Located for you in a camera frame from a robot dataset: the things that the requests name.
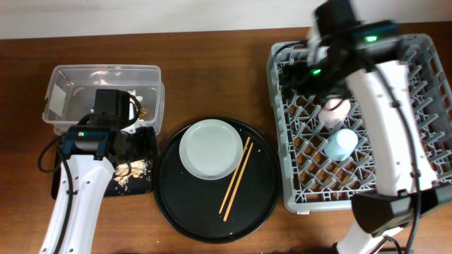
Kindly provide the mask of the brown gold snack wrapper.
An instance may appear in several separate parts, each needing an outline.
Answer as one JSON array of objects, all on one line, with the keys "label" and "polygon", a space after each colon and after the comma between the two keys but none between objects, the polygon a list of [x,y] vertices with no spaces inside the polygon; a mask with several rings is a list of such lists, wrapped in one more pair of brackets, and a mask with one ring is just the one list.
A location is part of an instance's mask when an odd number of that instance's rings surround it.
[{"label": "brown gold snack wrapper", "polygon": [[139,114],[139,119],[143,119],[144,121],[147,121],[150,117],[150,112],[146,108],[142,108],[141,112]]}]

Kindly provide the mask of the wooden chopstick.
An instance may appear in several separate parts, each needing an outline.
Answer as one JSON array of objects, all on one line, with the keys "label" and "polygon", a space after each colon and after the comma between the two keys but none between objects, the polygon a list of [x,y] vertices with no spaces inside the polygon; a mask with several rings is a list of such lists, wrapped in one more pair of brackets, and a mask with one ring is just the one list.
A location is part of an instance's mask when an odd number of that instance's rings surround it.
[{"label": "wooden chopstick", "polygon": [[244,175],[244,171],[245,171],[246,166],[247,166],[247,164],[248,164],[248,161],[249,161],[249,157],[250,157],[251,151],[253,150],[253,146],[254,146],[254,143],[251,143],[250,146],[249,146],[248,152],[247,152],[247,154],[246,154],[244,163],[243,163],[243,165],[242,165],[242,167],[241,167],[241,169],[240,169],[240,172],[239,172],[239,176],[238,176],[238,178],[237,178],[236,185],[234,186],[234,190],[233,190],[233,192],[232,192],[232,195],[231,195],[230,201],[229,201],[229,203],[228,203],[228,206],[227,206],[225,215],[224,215],[224,217],[223,217],[223,221],[224,221],[224,222],[227,221],[227,219],[228,219],[228,217],[229,217],[229,214],[230,214],[230,210],[232,209],[232,205],[234,204],[234,199],[235,199],[236,194],[237,194],[237,191],[238,191],[238,189],[239,189],[239,185],[240,185],[240,183],[241,183],[241,181],[242,181],[242,177],[243,177],[243,175]]},{"label": "wooden chopstick", "polygon": [[243,165],[243,163],[244,163],[246,154],[247,154],[247,152],[248,152],[248,149],[249,149],[249,146],[250,146],[251,143],[252,143],[252,142],[251,142],[251,138],[248,137],[248,138],[246,139],[245,147],[244,147],[244,149],[243,149],[243,153],[242,153],[242,157],[241,157],[241,159],[240,159],[240,161],[239,161],[239,165],[238,165],[237,168],[234,170],[234,173],[233,173],[233,175],[232,175],[232,179],[231,179],[230,184],[229,184],[229,186],[228,186],[227,192],[226,192],[226,194],[225,194],[225,196],[224,196],[222,205],[221,205],[221,207],[220,207],[219,214],[222,214],[223,210],[225,210],[225,212],[226,212],[228,203],[229,203],[229,201],[230,201],[232,192],[233,192],[233,190],[234,190],[234,186],[236,185],[237,178],[238,178],[238,176],[239,176],[240,169],[241,169],[241,167],[242,167],[242,165]]}]

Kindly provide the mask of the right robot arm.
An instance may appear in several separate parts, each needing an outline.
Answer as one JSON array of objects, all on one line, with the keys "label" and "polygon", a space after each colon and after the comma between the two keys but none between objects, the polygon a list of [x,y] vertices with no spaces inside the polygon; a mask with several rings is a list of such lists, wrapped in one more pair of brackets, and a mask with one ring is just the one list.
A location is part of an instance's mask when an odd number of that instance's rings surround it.
[{"label": "right robot arm", "polygon": [[421,143],[408,89],[408,66],[400,56],[399,26],[362,23],[346,0],[327,1],[314,12],[317,42],[311,58],[282,69],[285,97],[353,97],[362,113],[376,167],[376,188],[352,197],[355,223],[333,253],[376,253],[405,227],[450,203]]}]

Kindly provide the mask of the blue cup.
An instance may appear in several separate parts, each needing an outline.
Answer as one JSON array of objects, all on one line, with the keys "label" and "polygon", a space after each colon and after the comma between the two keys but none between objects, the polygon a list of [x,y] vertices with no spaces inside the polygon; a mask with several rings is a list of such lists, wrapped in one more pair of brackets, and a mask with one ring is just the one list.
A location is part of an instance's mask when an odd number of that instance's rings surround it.
[{"label": "blue cup", "polygon": [[323,153],[334,161],[343,161],[355,150],[358,137],[354,131],[345,128],[335,132],[327,141]]}]

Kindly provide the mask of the pink cup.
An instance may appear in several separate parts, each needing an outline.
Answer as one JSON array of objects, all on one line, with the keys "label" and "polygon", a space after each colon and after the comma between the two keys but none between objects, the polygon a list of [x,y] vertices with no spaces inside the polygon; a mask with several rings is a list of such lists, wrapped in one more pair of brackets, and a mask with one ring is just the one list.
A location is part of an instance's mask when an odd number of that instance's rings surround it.
[{"label": "pink cup", "polygon": [[321,108],[318,114],[319,121],[323,122],[326,128],[334,128],[345,120],[350,107],[348,99],[330,99]]}]

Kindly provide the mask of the grey plate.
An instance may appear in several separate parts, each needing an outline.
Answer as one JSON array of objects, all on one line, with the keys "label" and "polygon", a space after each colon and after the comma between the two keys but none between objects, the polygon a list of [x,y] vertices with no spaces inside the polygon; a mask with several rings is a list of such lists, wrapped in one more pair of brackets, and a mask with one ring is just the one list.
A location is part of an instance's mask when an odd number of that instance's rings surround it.
[{"label": "grey plate", "polygon": [[243,141],[238,131],[226,121],[198,121],[184,132],[179,144],[179,157],[185,169],[207,181],[231,174],[239,165]]}]

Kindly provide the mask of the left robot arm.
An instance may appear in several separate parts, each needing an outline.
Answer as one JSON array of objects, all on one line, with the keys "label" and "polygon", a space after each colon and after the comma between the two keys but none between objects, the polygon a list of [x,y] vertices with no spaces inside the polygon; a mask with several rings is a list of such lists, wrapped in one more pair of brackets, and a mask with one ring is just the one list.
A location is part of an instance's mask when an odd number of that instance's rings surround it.
[{"label": "left robot arm", "polygon": [[55,138],[59,189],[41,253],[89,253],[102,199],[115,169],[158,156],[155,130],[140,126],[141,103],[99,89],[93,111]]}]

